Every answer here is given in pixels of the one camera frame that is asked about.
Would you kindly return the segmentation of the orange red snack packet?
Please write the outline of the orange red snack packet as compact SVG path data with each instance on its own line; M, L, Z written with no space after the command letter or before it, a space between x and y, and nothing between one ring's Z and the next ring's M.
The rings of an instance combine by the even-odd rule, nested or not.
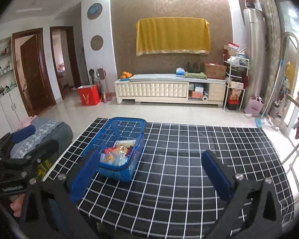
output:
M112 166L122 166L128 160L129 150L129 147L118 145L111 152L106 154L102 162Z

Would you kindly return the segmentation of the grey lace sofa cover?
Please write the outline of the grey lace sofa cover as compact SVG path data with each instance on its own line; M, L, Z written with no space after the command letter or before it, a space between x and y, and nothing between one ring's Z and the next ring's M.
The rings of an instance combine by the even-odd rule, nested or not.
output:
M21 159L38 145L49 140L58 142L58 156L60 156L73 140L71 127L63 121L37 117L31 125L35 127L35 133L15 144L10 151L10 158Z

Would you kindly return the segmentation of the blue plastic basket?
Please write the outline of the blue plastic basket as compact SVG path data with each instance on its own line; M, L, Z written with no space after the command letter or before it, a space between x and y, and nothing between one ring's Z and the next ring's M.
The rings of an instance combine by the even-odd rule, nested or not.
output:
M141 153L147 122L140 118L109 119L83 153L80 174L95 173L122 182L132 180Z

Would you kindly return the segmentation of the brown wooden door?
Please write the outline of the brown wooden door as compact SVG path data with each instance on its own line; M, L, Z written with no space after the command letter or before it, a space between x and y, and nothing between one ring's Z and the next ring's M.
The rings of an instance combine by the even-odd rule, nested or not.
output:
M43 29L12 34L15 78L29 116L56 104L48 77L43 48Z

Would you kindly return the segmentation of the black white grid tablecloth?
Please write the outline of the black white grid tablecloth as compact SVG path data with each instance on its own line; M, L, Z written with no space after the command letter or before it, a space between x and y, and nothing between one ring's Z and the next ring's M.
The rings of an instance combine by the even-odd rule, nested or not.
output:
M203 238L221 218L220 199L201 165L212 151L248 180L270 178L281 220L294 216L294 200L274 145L259 128L215 127L118 119L124 140L143 134L144 145L128 182L94 174L77 202L79 213L106 238Z

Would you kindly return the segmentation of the red gift box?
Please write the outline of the red gift box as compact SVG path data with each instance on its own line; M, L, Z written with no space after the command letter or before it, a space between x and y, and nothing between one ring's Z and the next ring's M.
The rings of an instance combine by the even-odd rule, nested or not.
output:
M78 88L81 104L83 106L93 106L100 103L97 85L83 85Z

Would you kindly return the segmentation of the pink gift bag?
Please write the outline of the pink gift bag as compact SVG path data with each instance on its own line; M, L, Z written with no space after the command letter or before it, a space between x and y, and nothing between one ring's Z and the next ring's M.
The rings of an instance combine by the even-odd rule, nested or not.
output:
M246 107L244 108L244 113L250 114L252 117L257 117L263 109L263 106L263 99L258 94L255 94L253 97L250 97Z

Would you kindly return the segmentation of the oranges in blue bowl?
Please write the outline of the oranges in blue bowl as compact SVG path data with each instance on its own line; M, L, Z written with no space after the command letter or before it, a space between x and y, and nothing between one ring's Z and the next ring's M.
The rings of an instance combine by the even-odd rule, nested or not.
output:
M122 72L120 76L120 81L129 81L133 75L130 72Z

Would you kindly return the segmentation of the cardboard box on cabinet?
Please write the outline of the cardboard box on cabinet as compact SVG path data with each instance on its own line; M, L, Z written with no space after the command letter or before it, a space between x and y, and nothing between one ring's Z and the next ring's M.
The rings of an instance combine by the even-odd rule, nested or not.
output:
M219 64L207 64L203 65L203 73L209 79L224 80L226 76L226 66Z

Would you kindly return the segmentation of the white tufted TV cabinet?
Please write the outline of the white tufted TV cabinet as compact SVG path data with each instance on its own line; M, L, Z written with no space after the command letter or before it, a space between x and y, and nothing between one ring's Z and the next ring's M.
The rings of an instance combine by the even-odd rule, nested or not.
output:
M178 77L176 74L136 74L114 82L115 95L136 103L175 103L222 106L226 81Z

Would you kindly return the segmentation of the white metal shelf rack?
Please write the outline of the white metal shelf rack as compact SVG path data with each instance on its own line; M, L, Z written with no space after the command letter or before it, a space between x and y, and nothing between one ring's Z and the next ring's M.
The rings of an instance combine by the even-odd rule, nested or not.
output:
M248 87L250 60L245 55L246 49L239 49L239 45L228 42L224 45L223 63L225 72L224 109L241 110Z

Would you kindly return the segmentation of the blue tissue box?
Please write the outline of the blue tissue box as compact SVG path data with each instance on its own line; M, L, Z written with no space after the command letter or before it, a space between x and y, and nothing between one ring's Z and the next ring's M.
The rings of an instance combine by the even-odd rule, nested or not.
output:
M177 68L175 71L176 76L184 76L186 71L183 68Z

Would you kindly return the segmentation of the tall white air conditioner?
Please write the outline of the tall white air conditioner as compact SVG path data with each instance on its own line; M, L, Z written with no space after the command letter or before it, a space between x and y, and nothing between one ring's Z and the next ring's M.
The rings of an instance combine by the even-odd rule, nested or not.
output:
M244 9L244 20L246 56L249 59L248 86L243 102L246 106L251 97L261 95L266 59L266 24L263 12L254 8Z

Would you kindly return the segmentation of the yellow cloth cover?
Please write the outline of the yellow cloth cover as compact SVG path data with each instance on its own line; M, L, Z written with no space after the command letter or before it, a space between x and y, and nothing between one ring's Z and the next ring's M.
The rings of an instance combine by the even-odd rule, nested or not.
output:
M209 22L193 17L157 17L136 24L136 55L189 53L208 55Z

